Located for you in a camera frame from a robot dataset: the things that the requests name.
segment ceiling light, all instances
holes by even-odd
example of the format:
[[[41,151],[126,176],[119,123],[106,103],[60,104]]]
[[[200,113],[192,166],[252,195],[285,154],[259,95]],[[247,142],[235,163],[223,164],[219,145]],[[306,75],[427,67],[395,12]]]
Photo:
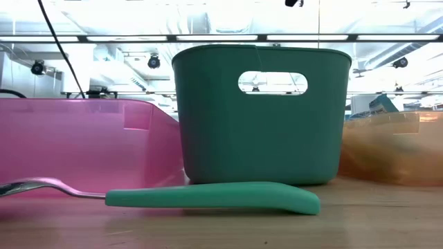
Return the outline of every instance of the ceiling light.
[[[78,42],[75,36],[57,36],[59,42]],[[54,38],[49,36],[0,36],[0,42],[53,42]]]
[[[268,35],[266,39],[268,41],[343,41],[347,39],[347,35]]]
[[[378,40],[378,41],[414,41],[414,40],[435,40],[439,35],[359,35],[358,40]]]
[[[179,35],[177,41],[255,41],[257,35]]]
[[[167,41],[166,36],[88,36],[87,39],[91,42],[164,42]]]

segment green plastic basket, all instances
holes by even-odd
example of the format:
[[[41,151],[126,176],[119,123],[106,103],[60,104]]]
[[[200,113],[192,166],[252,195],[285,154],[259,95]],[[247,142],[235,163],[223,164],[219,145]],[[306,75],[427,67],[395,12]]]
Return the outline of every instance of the green plastic basket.
[[[326,183],[340,157],[351,59],[328,49],[207,45],[172,60],[185,171],[195,183]],[[303,74],[302,95],[250,95],[246,71]]]

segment black cable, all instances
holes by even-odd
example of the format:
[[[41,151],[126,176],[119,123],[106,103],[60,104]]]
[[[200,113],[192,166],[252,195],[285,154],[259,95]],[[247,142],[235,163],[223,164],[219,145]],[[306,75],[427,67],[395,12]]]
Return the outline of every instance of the black cable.
[[[19,98],[26,98],[25,95],[19,93],[18,91],[14,91],[14,90],[0,89],[0,93],[13,94],[13,95],[16,95]]]
[[[48,28],[49,28],[49,30],[51,31],[52,36],[54,37],[55,43],[57,44],[57,47],[58,47],[58,50],[61,52],[61,54],[62,54],[62,56],[63,56],[65,62],[68,64],[68,67],[69,67],[69,69],[71,70],[72,75],[74,76],[75,83],[77,83],[77,86],[78,86],[78,88],[79,88],[79,90],[80,90],[80,94],[82,95],[83,98],[85,98],[85,97],[84,97],[83,90],[82,90],[82,87],[80,86],[80,83],[78,83],[77,75],[76,75],[75,72],[74,72],[74,68],[72,67],[72,65],[71,65],[71,63],[70,63],[68,57],[66,56],[66,53],[64,53],[64,50],[63,50],[63,48],[62,48],[62,45],[61,45],[60,42],[58,41],[57,34],[55,34],[55,31],[54,31],[53,25],[51,24],[51,21],[49,21],[49,18],[48,18],[48,15],[46,14],[46,11],[45,11],[45,9],[44,9],[44,6],[43,6],[43,3],[42,3],[42,0],[37,0],[37,1],[39,2],[40,10],[42,11],[42,14],[43,14],[43,17],[44,17],[44,19],[45,19],[45,21],[46,21],[46,24],[48,24]]]

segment ceiling pipe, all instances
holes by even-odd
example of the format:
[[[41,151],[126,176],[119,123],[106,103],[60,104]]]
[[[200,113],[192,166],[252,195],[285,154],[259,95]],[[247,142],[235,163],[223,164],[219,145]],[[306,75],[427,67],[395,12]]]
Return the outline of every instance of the ceiling pipe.
[[[423,28],[420,28],[417,31],[417,33],[421,34],[443,33],[443,17],[439,17],[430,24],[424,26]],[[428,43],[429,42],[413,42],[408,44],[395,44],[394,46],[391,46],[385,51],[379,53],[372,59],[369,59],[365,63],[364,68],[366,70],[373,70],[379,68],[381,66],[384,66],[386,64],[389,64],[393,61],[396,61],[404,57],[405,55],[421,48],[422,46],[427,45]]]

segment spatula handle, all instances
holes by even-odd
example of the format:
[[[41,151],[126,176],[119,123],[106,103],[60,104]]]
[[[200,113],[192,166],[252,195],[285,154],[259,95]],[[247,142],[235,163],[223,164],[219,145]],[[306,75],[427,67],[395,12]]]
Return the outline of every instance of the spatula handle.
[[[277,208],[318,214],[311,192],[282,183],[246,182],[186,185],[141,190],[111,190],[106,205],[139,208]]]

